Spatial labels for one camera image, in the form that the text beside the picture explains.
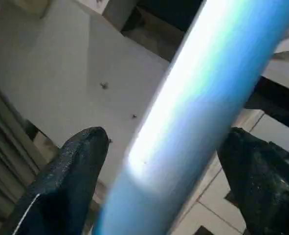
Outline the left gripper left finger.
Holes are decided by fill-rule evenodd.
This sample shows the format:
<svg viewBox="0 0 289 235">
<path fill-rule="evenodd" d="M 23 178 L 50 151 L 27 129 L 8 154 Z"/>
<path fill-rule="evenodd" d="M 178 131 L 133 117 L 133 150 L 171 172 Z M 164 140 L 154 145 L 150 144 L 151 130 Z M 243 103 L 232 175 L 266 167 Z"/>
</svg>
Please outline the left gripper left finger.
<svg viewBox="0 0 289 235">
<path fill-rule="evenodd" d="M 102 127 L 69 138 L 28 186 L 0 235 L 79 235 L 110 139 Z"/>
</svg>

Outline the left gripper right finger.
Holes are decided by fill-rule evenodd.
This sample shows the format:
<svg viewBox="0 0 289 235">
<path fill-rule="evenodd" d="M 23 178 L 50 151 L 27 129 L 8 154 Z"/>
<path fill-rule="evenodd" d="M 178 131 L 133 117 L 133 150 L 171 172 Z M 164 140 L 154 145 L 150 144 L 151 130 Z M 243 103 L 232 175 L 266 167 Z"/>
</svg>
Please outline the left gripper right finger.
<svg viewBox="0 0 289 235">
<path fill-rule="evenodd" d="M 217 154 L 249 232 L 289 235 L 289 152 L 233 127 Z"/>
</svg>

